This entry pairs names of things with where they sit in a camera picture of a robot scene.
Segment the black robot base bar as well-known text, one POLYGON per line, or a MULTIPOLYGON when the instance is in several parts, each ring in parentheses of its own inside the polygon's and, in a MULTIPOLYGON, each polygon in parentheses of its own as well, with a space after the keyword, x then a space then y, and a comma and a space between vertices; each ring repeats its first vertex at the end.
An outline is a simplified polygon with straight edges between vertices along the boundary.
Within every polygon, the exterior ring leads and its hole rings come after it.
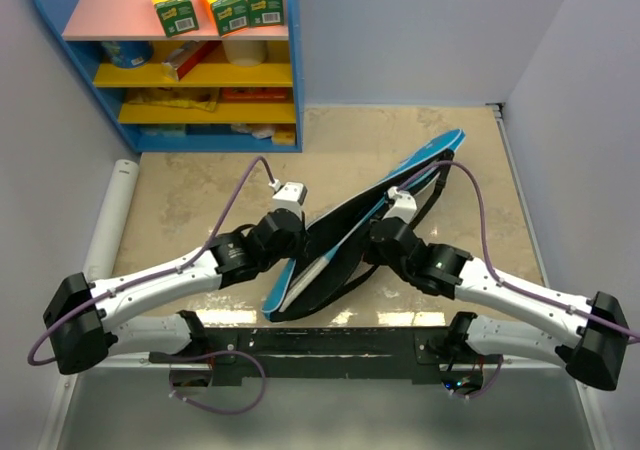
POLYGON ((179 353, 193 359, 223 351, 202 361, 200 386, 238 385, 258 377, 255 365, 234 353, 255 358, 269 378, 409 380, 438 385, 461 394, 489 380, 496 356, 446 350, 447 327, 207 328, 206 343, 179 353))

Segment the blue sport racket bag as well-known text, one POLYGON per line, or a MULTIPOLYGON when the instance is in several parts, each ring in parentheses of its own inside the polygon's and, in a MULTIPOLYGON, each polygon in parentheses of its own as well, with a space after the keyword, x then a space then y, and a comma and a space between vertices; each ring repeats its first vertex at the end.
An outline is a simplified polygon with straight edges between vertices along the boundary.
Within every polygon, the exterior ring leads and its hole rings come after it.
POLYGON ((372 265, 353 278, 362 261, 370 230, 370 222, 386 213, 386 193, 402 184, 433 161, 451 160, 462 145, 465 133, 461 129, 447 131, 420 147, 401 161, 376 184, 355 194, 342 204, 314 219, 307 226, 304 249, 287 261, 262 313, 271 322, 289 322, 310 316, 362 285, 376 270, 372 265), (297 277, 316 259, 326 256, 328 266, 302 294, 283 312, 279 311, 297 277))

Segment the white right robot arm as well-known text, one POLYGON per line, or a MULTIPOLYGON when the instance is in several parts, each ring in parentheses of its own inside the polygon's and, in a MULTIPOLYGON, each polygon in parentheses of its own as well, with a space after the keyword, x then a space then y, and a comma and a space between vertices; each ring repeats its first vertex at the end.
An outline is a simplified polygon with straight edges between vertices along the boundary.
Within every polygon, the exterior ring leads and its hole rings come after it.
POLYGON ((558 366, 598 390, 616 389, 630 339, 616 297, 566 294, 492 270, 459 248, 425 243, 397 217, 372 226, 367 255, 424 294, 507 315, 456 316, 438 346, 452 360, 521 357, 558 366))

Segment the blue badminton racket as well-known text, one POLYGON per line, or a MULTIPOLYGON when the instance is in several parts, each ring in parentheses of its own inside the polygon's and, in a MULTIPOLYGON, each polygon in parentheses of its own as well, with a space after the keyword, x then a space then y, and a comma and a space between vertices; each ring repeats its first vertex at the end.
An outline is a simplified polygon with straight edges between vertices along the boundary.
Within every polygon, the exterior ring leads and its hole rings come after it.
POLYGON ((304 270, 294 281, 290 287, 279 311, 283 313, 301 294, 302 292, 318 277, 321 272, 328 266, 330 259, 321 256, 316 259, 306 270, 304 270))

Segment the white shuttlecock tube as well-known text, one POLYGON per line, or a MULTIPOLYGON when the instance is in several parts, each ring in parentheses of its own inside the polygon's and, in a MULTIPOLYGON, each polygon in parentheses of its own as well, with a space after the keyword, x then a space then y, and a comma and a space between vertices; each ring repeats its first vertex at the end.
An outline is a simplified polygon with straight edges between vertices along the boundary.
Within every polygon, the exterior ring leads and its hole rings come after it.
POLYGON ((83 267, 89 282, 112 275, 138 176, 137 163, 116 161, 83 267))

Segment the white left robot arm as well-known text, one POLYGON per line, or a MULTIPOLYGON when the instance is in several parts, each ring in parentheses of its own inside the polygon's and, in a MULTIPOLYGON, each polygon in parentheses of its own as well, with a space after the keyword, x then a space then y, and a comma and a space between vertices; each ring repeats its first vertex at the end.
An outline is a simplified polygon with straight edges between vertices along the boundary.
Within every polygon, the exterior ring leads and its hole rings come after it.
POLYGON ((293 257, 304 240, 304 214, 280 208, 145 271, 94 282, 72 274, 43 315, 53 361, 62 375, 86 371, 124 342, 118 332, 131 319, 180 298, 253 280, 293 257))

